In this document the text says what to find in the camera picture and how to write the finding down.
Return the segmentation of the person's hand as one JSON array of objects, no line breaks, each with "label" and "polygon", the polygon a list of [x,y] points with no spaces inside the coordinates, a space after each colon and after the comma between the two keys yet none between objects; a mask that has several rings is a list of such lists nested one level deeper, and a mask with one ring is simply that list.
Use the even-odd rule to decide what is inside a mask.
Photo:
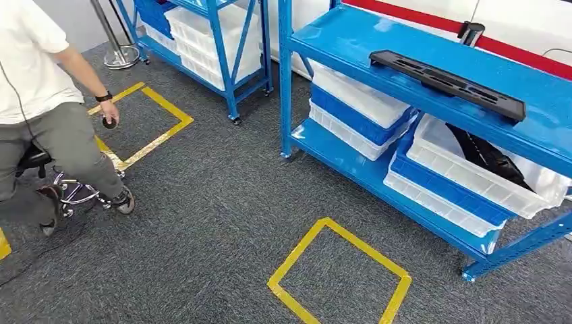
[{"label": "person's hand", "polygon": [[119,110],[112,100],[100,102],[102,125],[106,129],[116,128],[119,124]]}]

